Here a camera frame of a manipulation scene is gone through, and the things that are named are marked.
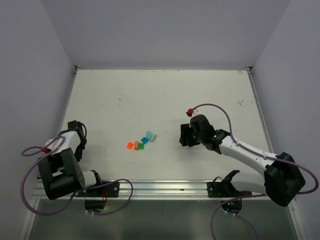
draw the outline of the gray floor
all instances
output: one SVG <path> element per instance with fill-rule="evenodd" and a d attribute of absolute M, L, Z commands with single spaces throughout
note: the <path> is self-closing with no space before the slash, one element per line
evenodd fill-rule
<path fill-rule="evenodd" d="M 65 200 L 41 200 L 39 209 L 52 211 Z M 123 201 L 108 201 L 110 209 Z M 210 218 L 218 201 L 136 200 L 110 216 L 85 214 L 84 201 L 74 200 L 54 216 L 37 216 L 31 240 L 211 240 Z M 261 240 L 296 240 L 287 207 L 270 200 L 247 200 L 240 212 L 250 220 Z M 219 240 L 254 240 L 251 227 L 240 219 L 219 211 L 214 220 Z"/>

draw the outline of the scuff mark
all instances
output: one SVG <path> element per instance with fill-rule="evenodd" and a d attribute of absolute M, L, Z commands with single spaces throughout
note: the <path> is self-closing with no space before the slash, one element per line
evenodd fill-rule
<path fill-rule="evenodd" d="M 244 101 L 243 100 L 240 100 L 240 101 L 238 101 L 238 104 L 243 108 L 244 106 L 242 106 L 242 103 L 243 103 Z"/>

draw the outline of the table surface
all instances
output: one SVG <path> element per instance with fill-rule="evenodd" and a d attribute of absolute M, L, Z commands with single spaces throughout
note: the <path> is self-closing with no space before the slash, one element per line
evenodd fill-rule
<path fill-rule="evenodd" d="M 180 124 L 186 111 L 214 103 L 229 114 L 233 134 L 268 150 L 250 79 L 235 70 L 79 70 L 62 129 L 72 120 L 88 130 L 80 166 L 96 170 L 102 179 L 212 180 L 232 170 L 255 171 L 203 145 L 182 147 Z M 201 107 L 215 129 L 229 131 L 224 114 Z M 147 130 L 157 134 L 143 150 L 126 148 Z"/>

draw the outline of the metal frame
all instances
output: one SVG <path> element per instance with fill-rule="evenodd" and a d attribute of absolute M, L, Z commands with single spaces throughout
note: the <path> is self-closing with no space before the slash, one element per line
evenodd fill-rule
<path fill-rule="evenodd" d="M 271 139 L 268 133 L 267 125 L 263 115 L 263 111 L 259 102 L 256 87 L 253 81 L 253 76 L 250 69 L 246 69 L 253 91 L 253 96 L 256 102 L 260 121 L 262 123 L 263 132 L 266 138 L 268 149 L 271 153 L 274 152 Z M 228 198 L 209 198 L 207 192 L 207 182 L 209 180 L 132 180 L 134 192 L 132 195 L 133 200 L 178 200 L 178 201 L 194 201 L 194 200 L 205 200 L 205 201 L 221 201 L 227 200 Z M 131 192 L 131 186 L 127 182 L 120 182 L 120 190 L 118 198 L 115 200 L 126 200 L 128 199 Z M 59 199 L 67 200 L 71 195 L 61 197 Z M 32 195 L 31 205 L 37 209 L 41 199 L 48 199 L 43 187 L 41 180 L 37 180 L 34 192 Z M 74 200 L 83 200 L 83 197 L 75 197 Z M 100 197 L 87 197 L 87 200 L 100 200 Z M 254 198 L 255 201 L 270 199 L 268 196 Z M 299 240 L 306 240 L 306 233 L 304 231 L 302 221 L 297 209 L 297 203 L 294 199 L 289 204 L 289 212 L 293 222 L 297 238 Z M 20 240 L 29 239 L 32 226 L 34 224 L 35 214 L 28 212 L 20 234 Z"/>

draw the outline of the light blue block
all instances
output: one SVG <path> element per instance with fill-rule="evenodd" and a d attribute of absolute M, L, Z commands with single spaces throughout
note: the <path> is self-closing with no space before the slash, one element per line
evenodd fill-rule
<path fill-rule="evenodd" d="M 147 139 L 150 139 L 150 138 L 151 138 L 151 136 L 152 136 L 152 132 L 150 132 L 150 131 L 146 131 L 146 135 L 145 135 L 145 137 L 146 137 Z"/>
<path fill-rule="evenodd" d="M 146 137 L 143 137 L 143 138 L 141 139 L 141 142 L 143 142 L 144 144 L 146 144 L 147 142 L 149 142 L 149 140 L 148 140 Z"/>

